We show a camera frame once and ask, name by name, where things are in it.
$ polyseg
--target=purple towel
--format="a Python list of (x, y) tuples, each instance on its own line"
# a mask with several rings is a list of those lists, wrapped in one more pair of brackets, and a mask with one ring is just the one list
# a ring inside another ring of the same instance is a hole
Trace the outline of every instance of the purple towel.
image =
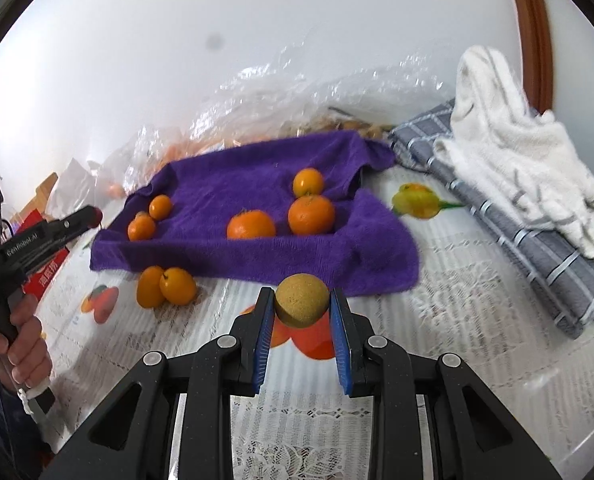
[[(393, 164), (386, 145), (355, 132), (269, 140), (172, 162), (99, 232), (90, 268), (182, 267), (197, 276), (269, 284), (307, 272), (347, 296), (406, 290), (419, 273), (415, 242), (383, 203), (356, 184), (363, 166), (385, 170)], [(299, 237), (288, 228), (292, 182), (303, 168), (324, 175), (324, 195), (335, 205), (333, 234)], [(152, 240), (128, 241), (129, 222), (159, 194), (173, 201), (170, 217), (157, 223)], [(227, 240), (226, 226), (242, 209), (269, 213), (277, 236)]]

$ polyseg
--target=white towel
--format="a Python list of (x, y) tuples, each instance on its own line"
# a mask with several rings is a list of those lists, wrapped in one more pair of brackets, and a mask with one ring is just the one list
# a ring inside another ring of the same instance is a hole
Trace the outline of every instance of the white towel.
[(524, 228), (556, 229), (594, 258), (594, 176), (564, 125), (533, 117), (503, 54), (470, 47), (458, 67), (454, 139), (435, 156)]

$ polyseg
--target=screw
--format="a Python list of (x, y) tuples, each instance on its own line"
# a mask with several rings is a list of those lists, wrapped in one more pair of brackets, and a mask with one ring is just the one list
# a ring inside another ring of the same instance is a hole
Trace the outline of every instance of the screw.
[(383, 335), (372, 335), (368, 338), (368, 344), (373, 348), (384, 348), (388, 345), (388, 339)]
[(232, 348), (237, 344), (237, 338), (232, 335), (223, 335), (217, 339), (219, 348)]
[(455, 354), (446, 354), (442, 357), (442, 363), (451, 368), (456, 368), (462, 364), (462, 360)]
[(148, 352), (143, 357), (143, 363), (146, 366), (154, 366), (161, 362), (161, 354), (159, 352)]

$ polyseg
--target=plastic bag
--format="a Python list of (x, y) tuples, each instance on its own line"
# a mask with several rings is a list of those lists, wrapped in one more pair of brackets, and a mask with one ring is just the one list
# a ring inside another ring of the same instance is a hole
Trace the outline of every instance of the plastic bag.
[(45, 213), (53, 218), (63, 218), (92, 204), (94, 186), (94, 176), (73, 158), (52, 188)]
[(96, 205), (121, 198), (118, 188), (129, 194), (145, 186), (174, 160), (334, 129), (376, 138), (453, 95), (429, 73), (426, 56), (319, 82), (301, 72), (306, 52), (304, 44), (288, 47), (275, 62), (242, 70), (202, 105), (185, 132), (142, 127), (99, 168)]

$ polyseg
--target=red box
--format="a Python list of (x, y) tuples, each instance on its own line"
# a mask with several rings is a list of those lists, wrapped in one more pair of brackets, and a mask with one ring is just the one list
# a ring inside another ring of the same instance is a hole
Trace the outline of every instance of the red box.
[[(42, 220), (42, 215), (39, 213), (39, 211), (34, 209), (21, 224), (17, 233), (25, 231), (32, 225), (39, 224), (39, 222)], [(42, 299), (46, 289), (48, 288), (48, 285), (50, 285), (55, 273), (57, 270), (59, 270), (59, 267), (61, 267), (61, 264), (64, 262), (67, 256), (68, 250), (66, 248), (63, 248), (55, 253), (55, 256), (51, 261), (45, 264), (32, 276), (28, 277), (28, 282), (22, 287), (24, 293), (34, 295), (37, 300)]]

